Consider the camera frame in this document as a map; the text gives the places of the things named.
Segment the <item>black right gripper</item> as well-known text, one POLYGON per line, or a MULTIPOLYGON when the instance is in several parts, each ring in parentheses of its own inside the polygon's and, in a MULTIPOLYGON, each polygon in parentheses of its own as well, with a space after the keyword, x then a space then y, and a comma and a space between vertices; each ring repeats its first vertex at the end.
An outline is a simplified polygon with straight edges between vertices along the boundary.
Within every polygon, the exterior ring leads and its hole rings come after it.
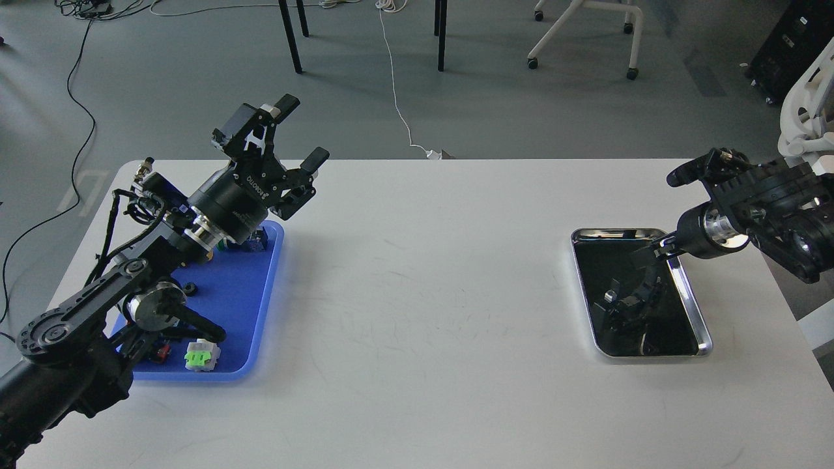
POLYGON ((705 202, 680 216, 675 234, 653 240, 650 255, 655 261, 676 258, 683 253, 714 259, 739 252, 748 244, 747 235, 737 232, 727 216, 711 202, 705 202))

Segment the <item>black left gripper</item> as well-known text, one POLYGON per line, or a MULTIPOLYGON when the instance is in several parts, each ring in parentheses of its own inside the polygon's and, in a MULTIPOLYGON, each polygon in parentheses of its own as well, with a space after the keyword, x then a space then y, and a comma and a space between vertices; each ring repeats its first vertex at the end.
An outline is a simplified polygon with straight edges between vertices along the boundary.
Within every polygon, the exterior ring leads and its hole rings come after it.
POLYGON ((188 204, 223 236, 241 242, 267 217, 268 209, 288 220, 315 196, 316 173, 330 152, 316 147, 297 169, 287 170, 274 154, 274 134, 300 99, 286 93, 274 105, 242 104, 212 131, 212 145, 231 162, 215 172, 188 204))

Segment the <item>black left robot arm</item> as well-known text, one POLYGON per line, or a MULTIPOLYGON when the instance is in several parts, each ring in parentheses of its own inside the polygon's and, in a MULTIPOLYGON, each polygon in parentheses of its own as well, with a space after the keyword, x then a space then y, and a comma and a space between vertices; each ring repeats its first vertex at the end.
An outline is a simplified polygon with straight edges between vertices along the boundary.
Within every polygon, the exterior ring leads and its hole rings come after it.
POLYGON ((269 214, 288 220, 315 196, 318 147, 297 169, 274 154, 277 127, 300 101, 287 93, 276 104, 242 104, 212 144, 229 163, 185 196, 146 158, 130 190, 129 210, 145 229, 111 248, 113 207, 102 253, 80 291, 34 317, 17 335, 20 362, 2 376, 2 467, 14 468, 44 431, 71 412, 93 418, 129 395, 134 366, 158 336, 178 322, 191 335, 224 341, 223 327, 186 304, 173 279, 183 264, 205 263, 222 240, 242 244, 269 214))

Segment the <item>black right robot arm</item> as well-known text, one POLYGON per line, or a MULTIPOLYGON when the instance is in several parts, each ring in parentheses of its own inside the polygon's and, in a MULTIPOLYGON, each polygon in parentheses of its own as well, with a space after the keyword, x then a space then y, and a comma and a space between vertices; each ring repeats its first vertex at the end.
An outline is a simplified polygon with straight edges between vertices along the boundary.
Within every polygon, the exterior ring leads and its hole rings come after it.
POLYGON ((673 188, 700 182, 709 199, 685 211, 675 232, 635 252, 647 266, 688 253, 714 259, 751 244, 807 284, 832 269, 832 175, 778 158, 754 164, 711 149, 667 175, 673 188))

